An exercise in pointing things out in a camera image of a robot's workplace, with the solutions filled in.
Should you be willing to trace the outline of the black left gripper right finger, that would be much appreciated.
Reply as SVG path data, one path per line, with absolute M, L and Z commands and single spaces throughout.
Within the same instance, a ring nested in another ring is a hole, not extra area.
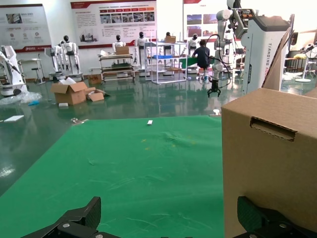
M 317 233 L 300 227 L 277 210 L 255 205 L 245 196 L 237 199 L 237 218 L 244 232 L 234 238 L 315 238 Z

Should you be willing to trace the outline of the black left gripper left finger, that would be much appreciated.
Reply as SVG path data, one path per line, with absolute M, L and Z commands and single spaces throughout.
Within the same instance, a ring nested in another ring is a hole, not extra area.
M 26 238 L 112 238 L 97 230 L 101 221 L 102 200 L 93 197 L 81 208 L 66 211 L 55 223 L 26 235 Z

